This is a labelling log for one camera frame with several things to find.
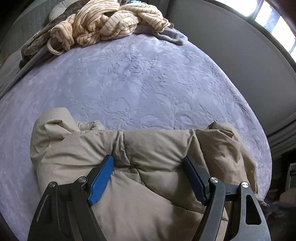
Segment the beige quilted puffer jacket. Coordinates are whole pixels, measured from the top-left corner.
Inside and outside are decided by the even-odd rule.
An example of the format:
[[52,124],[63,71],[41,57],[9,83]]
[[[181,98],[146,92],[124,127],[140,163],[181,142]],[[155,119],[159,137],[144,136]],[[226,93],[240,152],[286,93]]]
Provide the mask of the beige quilted puffer jacket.
[[246,181],[257,200],[255,162],[237,130],[213,122],[201,130],[106,130],[99,121],[74,121],[54,108],[35,122],[30,157],[41,191],[51,181],[74,182],[115,159],[102,198],[93,206],[107,240],[191,240],[204,213],[182,168],[191,156],[211,176]]

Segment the lavender embossed bedspread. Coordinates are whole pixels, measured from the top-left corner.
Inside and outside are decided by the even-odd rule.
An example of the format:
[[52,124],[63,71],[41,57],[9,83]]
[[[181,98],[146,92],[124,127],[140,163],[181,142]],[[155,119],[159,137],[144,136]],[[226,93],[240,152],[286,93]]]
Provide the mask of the lavender embossed bedspread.
[[223,70],[189,42],[178,46],[131,35],[42,59],[1,98],[1,213],[19,240],[27,239],[40,198],[29,156],[33,125],[41,113],[59,107],[110,130],[230,122],[255,159],[260,193],[267,194],[265,133]]

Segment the grey upholstered side panel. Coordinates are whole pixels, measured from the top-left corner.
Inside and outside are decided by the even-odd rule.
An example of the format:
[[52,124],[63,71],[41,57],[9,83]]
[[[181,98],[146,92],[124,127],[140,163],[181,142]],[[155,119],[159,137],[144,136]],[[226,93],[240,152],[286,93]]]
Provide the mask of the grey upholstered side panel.
[[170,1],[166,17],[226,73],[267,134],[295,119],[295,68],[257,28],[209,1]]

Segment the brown fuzzy garment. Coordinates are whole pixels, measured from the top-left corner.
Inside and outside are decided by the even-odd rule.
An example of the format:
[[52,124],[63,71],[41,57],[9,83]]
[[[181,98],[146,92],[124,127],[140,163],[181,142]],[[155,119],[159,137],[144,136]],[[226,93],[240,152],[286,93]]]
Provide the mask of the brown fuzzy garment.
[[46,45],[50,38],[50,30],[55,27],[61,21],[66,20],[70,15],[75,14],[81,8],[78,3],[74,3],[73,6],[69,6],[62,15],[57,17],[53,21],[49,21],[41,30],[39,30],[31,40],[22,46],[21,55],[22,59],[19,63],[20,69],[22,69],[40,50]]

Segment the cream striped garment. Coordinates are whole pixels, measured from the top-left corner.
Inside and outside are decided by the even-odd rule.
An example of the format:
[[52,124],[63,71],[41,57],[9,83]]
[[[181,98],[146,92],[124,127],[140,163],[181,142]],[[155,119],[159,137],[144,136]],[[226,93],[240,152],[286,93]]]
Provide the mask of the cream striped garment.
[[70,15],[50,30],[49,52],[61,55],[74,44],[87,47],[100,41],[114,40],[133,34],[139,25],[161,33],[171,24],[151,4],[118,1],[89,1],[76,14]]

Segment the grey quilted headboard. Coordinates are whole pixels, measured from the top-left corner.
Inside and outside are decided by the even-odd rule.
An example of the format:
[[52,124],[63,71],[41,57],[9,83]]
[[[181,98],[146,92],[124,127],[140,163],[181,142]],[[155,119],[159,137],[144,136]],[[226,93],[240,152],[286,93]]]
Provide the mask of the grey quilted headboard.
[[1,42],[1,53],[10,55],[49,23],[49,13],[60,0],[33,1],[15,20]]

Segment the round white pleated cushion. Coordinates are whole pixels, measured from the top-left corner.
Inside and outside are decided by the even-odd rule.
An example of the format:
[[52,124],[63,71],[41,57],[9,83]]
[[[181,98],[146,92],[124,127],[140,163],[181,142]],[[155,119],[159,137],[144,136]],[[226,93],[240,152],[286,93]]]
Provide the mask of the round white pleated cushion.
[[66,9],[73,3],[77,2],[78,0],[64,0],[57,5],[55,5],[49,13],[49,21],[55,20],[57,17],[62,15],[66,11]]

